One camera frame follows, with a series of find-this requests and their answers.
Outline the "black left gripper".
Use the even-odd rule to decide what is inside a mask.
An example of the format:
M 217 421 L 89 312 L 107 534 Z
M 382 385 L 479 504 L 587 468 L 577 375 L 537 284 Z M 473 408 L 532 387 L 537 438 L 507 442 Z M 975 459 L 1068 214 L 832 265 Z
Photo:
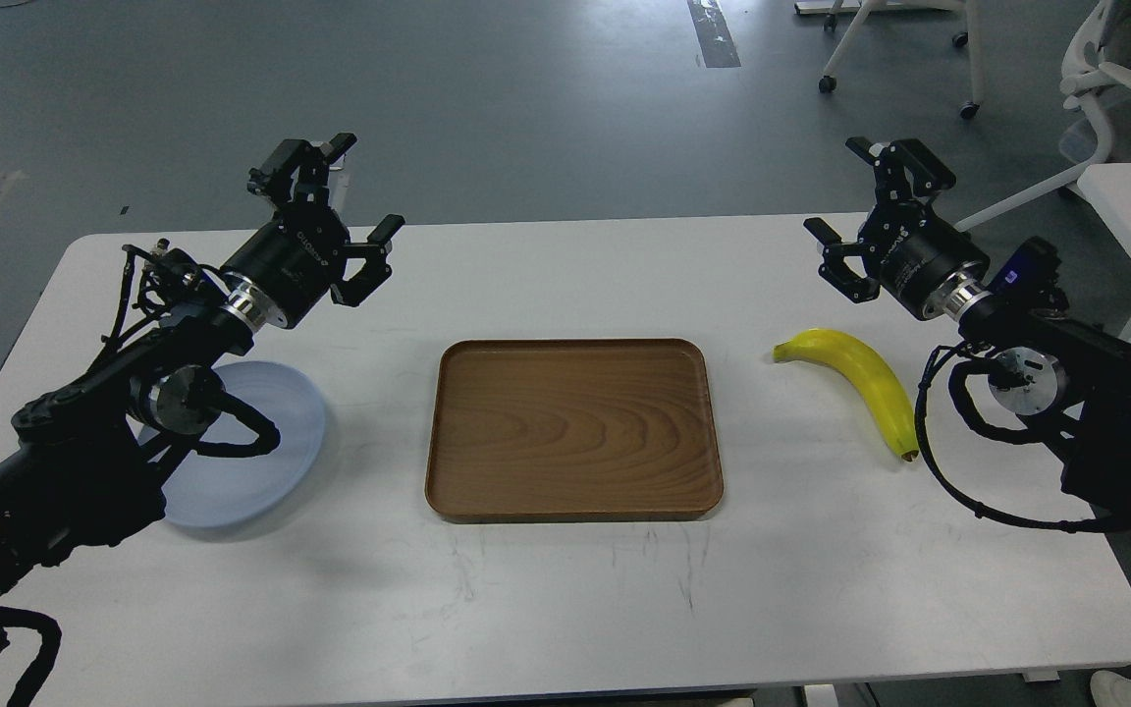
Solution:
M 392 238 L 404 216 L 387 214 L 364 242 L 351 243 L 349 229 L 329 204 L 331 166 L 356 143 L 354 133 L 336 133 L 319 146 L 283 139 L 264 165 L 248 170 L 247 191 L 273 206 L 271 219 L 228 256 L 221 273 L 230 287 L 251 287 L 269 325 L 295 328 L 326 295 L 359 307 L 391 277 Z M 283 221 L 296 216 L 307 224 Z M 359 271 L 343 279 L 354 259 L 362 261 Z

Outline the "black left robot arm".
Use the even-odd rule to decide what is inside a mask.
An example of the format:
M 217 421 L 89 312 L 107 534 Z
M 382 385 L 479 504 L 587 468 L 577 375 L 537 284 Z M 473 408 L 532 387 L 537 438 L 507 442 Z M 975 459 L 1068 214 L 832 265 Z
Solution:
M 329 202 L 331 169 L 355 143 L 279 143 L 247 183 L 271 219 L 219 268 L 166 241 L 126 245 L 116 317 L 90 367 L 14 413 L 19 447 L 0 462 L 0 596 L 32 569 L 116 546 L 161 519 L 163 484 L 189 454 L 243 460 L 280 445 L 277 425 L 226 391 L 214 367 L 247 354 L 261 327 L 296 327 L 323 296 L 359 307 L 390 278 L 403 216 L 356 242 Z M 40 638 L 8 699 L 27 706 L 62 631 L 49 615 L 0 605 L 0 654 L 12 627 Z

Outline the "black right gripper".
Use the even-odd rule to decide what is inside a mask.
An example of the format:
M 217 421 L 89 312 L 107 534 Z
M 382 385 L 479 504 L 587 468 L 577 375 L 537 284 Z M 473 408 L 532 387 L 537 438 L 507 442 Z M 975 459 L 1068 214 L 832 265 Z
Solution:
M 826 219 L 803 221 L 822 247 L 818 274 L 853 303 L 877 299 L 883 286 L 920 321 L 939 317 L 943 298 L 936 291 L 956 274 L 983 277 L 991 264 L 968 234 L 934 210 L 936 196 L 955 188 L 955 171 L 916 138 L 875 143 L 852 136 L 845 147 L 874 170 L 877 205 L 861 227 L 867 245 L 846 243 Z M 870 276 L 860 276 L 845 259 L 866 253 Z

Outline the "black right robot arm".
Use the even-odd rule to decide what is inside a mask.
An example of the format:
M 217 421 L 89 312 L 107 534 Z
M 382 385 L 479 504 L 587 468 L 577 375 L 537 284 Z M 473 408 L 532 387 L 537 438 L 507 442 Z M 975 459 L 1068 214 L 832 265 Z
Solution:
M 847 147 L 874 170 L 874 209 L 856 241 L 824 219 L 805 219 L 820 242 L 821 276 L 852 301 L 889 292 L 920 321 L 947 316 L 959 344 L 930 354 L 914 426 L 929 469 L 948 494 L 1005 526 L 1067 533 L 1131 531 L 1131 344 L 1067 314 L 1056 250 L 1028 239 L 992 281 L 988 257 L 934 212 L 955 174 L 920 140 Z M 993 509 L 948 482 L 929 442 L 929 388 L 948 368 L 947 389 L 975 434 L 1041 445 L 1062 462 L 1062 489 L 1105 510 L 1082 520 L 1037 520 Z

